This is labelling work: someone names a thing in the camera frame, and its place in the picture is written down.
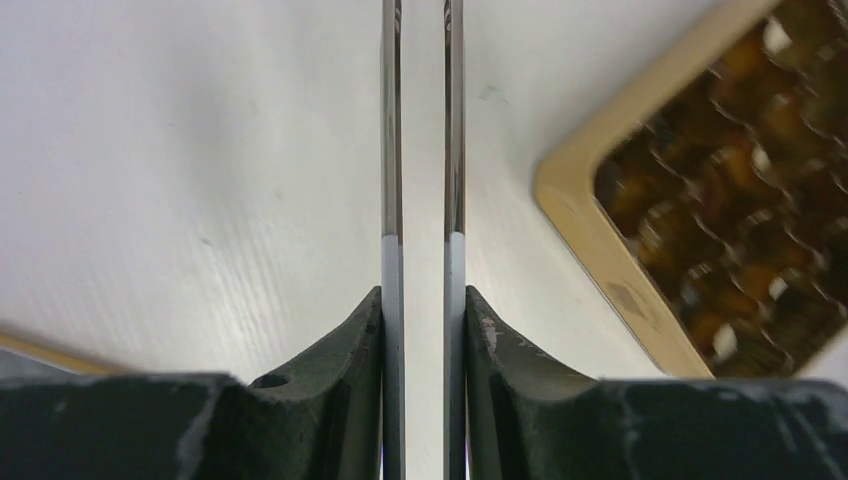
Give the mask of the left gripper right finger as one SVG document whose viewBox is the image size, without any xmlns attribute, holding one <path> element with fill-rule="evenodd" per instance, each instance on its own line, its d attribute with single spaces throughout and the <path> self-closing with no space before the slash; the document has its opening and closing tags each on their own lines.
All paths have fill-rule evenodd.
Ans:
<svg viewBox="0 0 848 480">
<path fill-rule="evenodd" d="M 847 394 L 814 380 L 595 380 L 466 290 L 475 479 L 843 479 Z"/>
</svg>

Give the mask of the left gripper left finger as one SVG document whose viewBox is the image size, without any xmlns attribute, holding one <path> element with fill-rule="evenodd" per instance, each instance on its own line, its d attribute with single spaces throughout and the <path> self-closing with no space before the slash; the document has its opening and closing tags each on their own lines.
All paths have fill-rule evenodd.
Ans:
<svg viewBox="0 0 848 480">
<path fill-rule="evenodd" d="M 381 291 L 279 367 L 6 378 L 5 479 L 375 479 Z"/>
</svg>

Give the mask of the steel serving tongs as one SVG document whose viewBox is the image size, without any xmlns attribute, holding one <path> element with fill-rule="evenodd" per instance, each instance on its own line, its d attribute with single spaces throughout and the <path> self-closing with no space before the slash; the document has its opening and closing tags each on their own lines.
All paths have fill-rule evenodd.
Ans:
<svg viewBox="0 0 848 480">
<path fill-rule="evenodd" d="M 466 475 L 464 5 L 381 5 L 381 286 L 388 479 Z"/>
</svg>

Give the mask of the gold chocolate box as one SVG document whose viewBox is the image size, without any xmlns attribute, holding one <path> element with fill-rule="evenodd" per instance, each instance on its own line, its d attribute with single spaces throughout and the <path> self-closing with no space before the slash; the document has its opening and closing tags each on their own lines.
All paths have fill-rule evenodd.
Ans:
<svg viewBox="0 0 848 480">
<path fill-rule="evenodd" d="M 533 192 L 660 370 L 801 374 L 847 335 L 846 3 L 722 3 Z"/>
</svg>

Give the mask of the silver box lid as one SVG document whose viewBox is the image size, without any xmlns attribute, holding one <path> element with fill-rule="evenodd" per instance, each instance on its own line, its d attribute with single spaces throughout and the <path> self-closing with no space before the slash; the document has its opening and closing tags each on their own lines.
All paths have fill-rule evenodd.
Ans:
<svg viewBox="0 0 848 480">
<path fill-rule="evenodd" d="M 112 375 L 131 369 L 56 342 L 1 328 L 1 378 Z"/>
</svg>

